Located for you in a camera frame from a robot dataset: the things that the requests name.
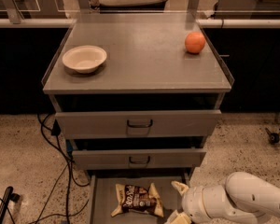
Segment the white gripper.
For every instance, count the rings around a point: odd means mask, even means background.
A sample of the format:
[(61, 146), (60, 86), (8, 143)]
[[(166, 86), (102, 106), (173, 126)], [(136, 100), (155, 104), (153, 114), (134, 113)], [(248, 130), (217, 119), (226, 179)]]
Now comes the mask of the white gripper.
[[(171, 185), (182, 196), (184, 212), (196, 223), (224, 218), (230, 213), (231, 204), (221, 185), (190, 188), (178, 181), (172, 181)], [(191, 224), (191, 219), (184, 212), (174, 211), (164, 224)]]

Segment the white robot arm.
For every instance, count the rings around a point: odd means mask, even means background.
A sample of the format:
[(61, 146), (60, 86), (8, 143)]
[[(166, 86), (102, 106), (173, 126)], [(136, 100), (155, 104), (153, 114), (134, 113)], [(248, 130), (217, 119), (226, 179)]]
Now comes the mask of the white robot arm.
[(235, 172), (223, 184), (190, 187), (173, 181), (181, 195), (181, 211), (175, 210), (164, 224), (204, 224), (224, 218), (238, 224), (265, 224), (280, 218), (280, 188), (246, 173)]

